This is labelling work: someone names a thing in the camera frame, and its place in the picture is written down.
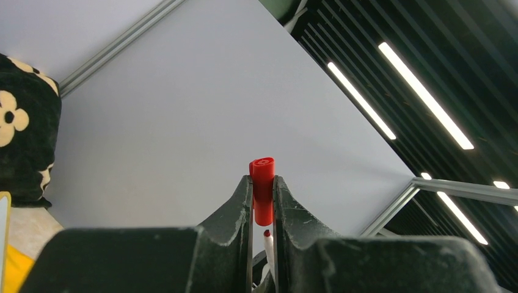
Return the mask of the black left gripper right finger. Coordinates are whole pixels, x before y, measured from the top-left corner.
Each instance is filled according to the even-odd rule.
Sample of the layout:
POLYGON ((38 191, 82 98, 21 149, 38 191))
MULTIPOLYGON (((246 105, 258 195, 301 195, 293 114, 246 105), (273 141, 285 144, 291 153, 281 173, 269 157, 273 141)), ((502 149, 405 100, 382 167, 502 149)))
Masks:
POLYGON ((277 292, 499 292, 482 253, 451 236, 344 237, 273 183, 277 292))

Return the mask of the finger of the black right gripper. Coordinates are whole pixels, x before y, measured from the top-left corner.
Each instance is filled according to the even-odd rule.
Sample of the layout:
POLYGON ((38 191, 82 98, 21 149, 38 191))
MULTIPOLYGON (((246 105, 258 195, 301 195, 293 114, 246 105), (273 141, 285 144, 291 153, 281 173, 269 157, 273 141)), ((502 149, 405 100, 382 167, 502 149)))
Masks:
POLYGON ((276 292, 264 250, 252 259, 252 292, 276 292))

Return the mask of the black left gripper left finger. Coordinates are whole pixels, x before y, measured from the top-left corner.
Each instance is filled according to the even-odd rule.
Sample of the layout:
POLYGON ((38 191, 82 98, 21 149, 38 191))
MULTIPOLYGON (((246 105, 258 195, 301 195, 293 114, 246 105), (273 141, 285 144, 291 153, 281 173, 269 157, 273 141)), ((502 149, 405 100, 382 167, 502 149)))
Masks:
POLYGON ((250 292, 252 180, 190 227, 73 228, 43 248, 21 292, 250 292))

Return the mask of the red marker cap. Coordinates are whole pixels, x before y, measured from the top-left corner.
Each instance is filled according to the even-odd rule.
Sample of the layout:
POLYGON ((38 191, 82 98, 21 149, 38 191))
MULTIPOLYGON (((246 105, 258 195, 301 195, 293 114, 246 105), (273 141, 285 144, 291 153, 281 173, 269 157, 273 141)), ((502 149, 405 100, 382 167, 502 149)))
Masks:
POLYGON ((275 160, 273 157, 256 159, 249 164, 253 184, 253 208, 255 223, 269 226, 273 222, 273 183, 275 160))

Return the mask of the yellow framed whiteboard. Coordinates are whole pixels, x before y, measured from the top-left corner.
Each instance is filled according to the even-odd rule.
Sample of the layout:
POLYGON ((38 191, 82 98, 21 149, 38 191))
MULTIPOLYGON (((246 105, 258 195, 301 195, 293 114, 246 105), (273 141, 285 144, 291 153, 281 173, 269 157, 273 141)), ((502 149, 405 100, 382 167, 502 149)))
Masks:
POLYGON ((7 253, 7 238, 9 230, 11 196, 7 191, 1 191, 1 292, 4 292, 5 256, 7 253))

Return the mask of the red capped white marker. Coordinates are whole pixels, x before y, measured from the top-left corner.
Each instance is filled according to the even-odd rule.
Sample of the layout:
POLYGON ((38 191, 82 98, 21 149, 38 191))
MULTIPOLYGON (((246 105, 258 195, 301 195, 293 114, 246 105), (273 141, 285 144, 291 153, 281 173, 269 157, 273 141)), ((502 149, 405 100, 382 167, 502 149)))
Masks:
POLYGON ((270 230, 265 230, 264 236, 264 250, 266 259, 269 265, 269 271, 273 281, 275 281, 275 255, 274 255, 274 237, 270 230))

